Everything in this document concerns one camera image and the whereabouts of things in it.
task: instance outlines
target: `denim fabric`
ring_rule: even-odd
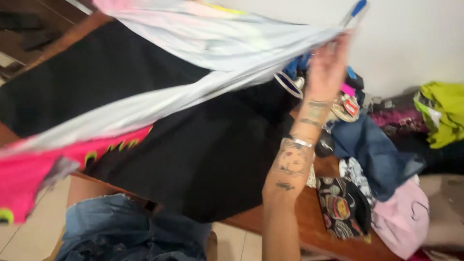
[[[55,261],[201,261],[211,224],[161,211],[152,217],[124,194],[84,200],[66,211]]]
[[[366,114],[353,123],[339,121],[332,129],[335,156],[354,157],[369,182],[373,196],[384,202],[411,176],[425,167],[415,153],[398,152],[392,141]]]

